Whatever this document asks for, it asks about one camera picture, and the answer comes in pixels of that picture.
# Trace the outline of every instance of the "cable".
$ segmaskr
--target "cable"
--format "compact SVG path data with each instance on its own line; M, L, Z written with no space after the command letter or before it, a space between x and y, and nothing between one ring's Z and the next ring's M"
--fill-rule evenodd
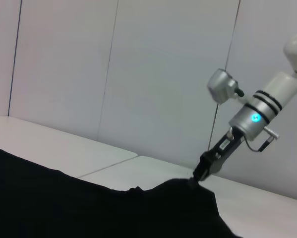
M210 135L210 139L209 139L208 150L210 150L211 139L212 139L212 134L213 134L214 124L216 123L216 118L217 118L218 108L219 108L219 104L217 104L216 112L214 113L214 119L213 119L213 124L212 124L212 129L211 129L211 135Z
M247 138L246 137L244 137L244 139L245 139L245 142L246 142L246 144L247 144L247 146L248 146L248 148L251 150L251 151L253 151L253 152L260 152L259 150L254 150L250 145L249 145L249 143L248 143L248 141L247 141Z

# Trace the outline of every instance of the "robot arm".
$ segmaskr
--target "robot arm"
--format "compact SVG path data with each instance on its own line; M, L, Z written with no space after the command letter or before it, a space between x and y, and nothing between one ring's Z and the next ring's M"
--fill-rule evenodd
M192 179L195 182L203 181L218 172L243 141L249 146L248 141L253 141L263 130L268 132L270 137L256 152L262 152L273 139L278 139L279 136L266 126L297 93L297 35L285 44L284 53L294 69L293 75L279 72L262 90L243 100L244 106L229 122L229 131L211 150L201 155L193 172ZM238 82L223 69L218 69L210 78L208 89L218 104L229 98L244 96L238 88Z

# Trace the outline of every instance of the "black garment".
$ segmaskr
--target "black garment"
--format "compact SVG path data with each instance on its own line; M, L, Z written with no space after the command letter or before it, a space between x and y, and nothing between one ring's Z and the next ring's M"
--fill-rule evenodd
M115 191L0 150L0 237L235 237L186 179Z

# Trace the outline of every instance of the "black fabric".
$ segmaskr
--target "black fabric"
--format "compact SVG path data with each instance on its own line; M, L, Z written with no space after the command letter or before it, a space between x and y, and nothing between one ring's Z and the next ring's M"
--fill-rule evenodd
M173 179L115 191L0 150L0 237L235 237L214 193Z

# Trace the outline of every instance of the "blue led light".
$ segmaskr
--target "blue led light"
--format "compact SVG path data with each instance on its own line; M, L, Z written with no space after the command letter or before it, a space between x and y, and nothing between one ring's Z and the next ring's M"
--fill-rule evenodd
M255 114L252 115L252 121L253 122L258 122L261 119L262 119L262 116L260 114L258 114L258 113L255 113Z

